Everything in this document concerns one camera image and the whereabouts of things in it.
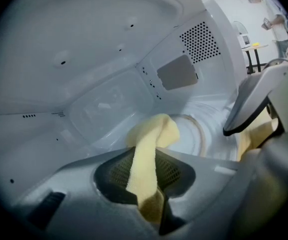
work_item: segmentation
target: black table leg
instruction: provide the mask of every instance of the black table leg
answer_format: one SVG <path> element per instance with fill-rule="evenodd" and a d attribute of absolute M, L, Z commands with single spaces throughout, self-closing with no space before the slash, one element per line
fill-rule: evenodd
<path fill-rule="evenodd" d="M 260 72 L 260 64 L 259 64 L 257 49 L 255 49 L 254 52 L 255 52 L 255 57 L 256 57 L 256 62 L 257 62 L 257 69 L 258 69 L 258 72 Z"/>
<path fill-rule="evenodd" d="M 252 66 L 252 61 L 250 60 L 250 55 L 249 55 L 249 51 L 246 51 L 247 57 L 248 57 L 248 61 L 249 61 L 249 66 L 248 66 L 248 74 L 253 74 L 254 70 L 253 70 L 253 66 Z"/>

